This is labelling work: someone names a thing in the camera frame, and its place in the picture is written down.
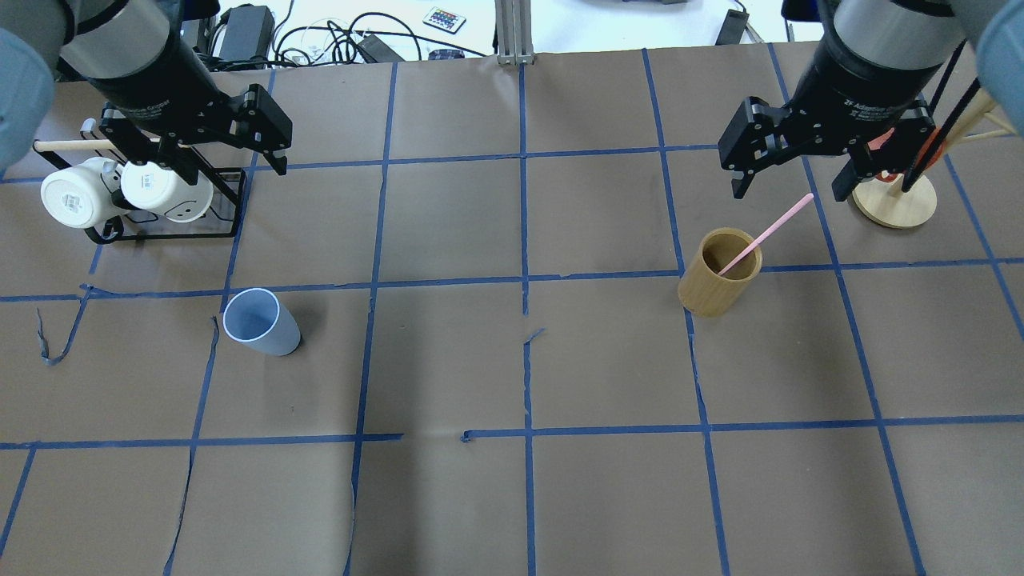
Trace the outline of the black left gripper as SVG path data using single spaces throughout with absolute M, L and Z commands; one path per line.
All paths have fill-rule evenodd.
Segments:
M 100 131 L 128 159 L 126 203 L 142 210 L 200 210 L 201 190 L 178 172 L 184 147 L 220 142 L 257 152 L 286 175 L 291 118 L 259 83 L 230 96 L 214 83 L 100 83 Z

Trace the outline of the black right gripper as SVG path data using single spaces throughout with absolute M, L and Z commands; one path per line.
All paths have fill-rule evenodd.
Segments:
M 926 76 L 804 76 L 781 106 L 743 99 L 718 142 L 732 197 L 745 197 L 754 176 L 768 167 L 800 156 L 845 156 L 831 193 L 835 201 L 847 201 L 880 171 L 874 153 L 884 145 L 874 138 L 896 126 L 936 129 L 922 97 L 926 82 Z

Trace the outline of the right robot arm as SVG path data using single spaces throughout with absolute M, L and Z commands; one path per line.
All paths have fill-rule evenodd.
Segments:
M 794 16 L 816 16 L 824 34 L 790 101 L 750 96 L 725 128 L 720 164 L 736 199 L 758 172 L 808 154 L 849 157 L 831 186 L 839 202 L 882 172 L 907 192 L 981 89 L 1022 128 L 1020 1 L 819 1 Z M 964 42 L 977 77 L 937 128 L 922 89 Z

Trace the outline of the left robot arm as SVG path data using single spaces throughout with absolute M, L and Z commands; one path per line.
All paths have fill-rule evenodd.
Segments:
M 170 169 L 195 186 L 191 145 L 222 142 L 262 154 L 279 175 L 293 123 L 267 88 L 220 91 L 180 26 L 154 1 L 4 1 L 2 168 L 22 161 L 54 102 L 59 63 L 114 108 L 100 127 L 135 165 Z

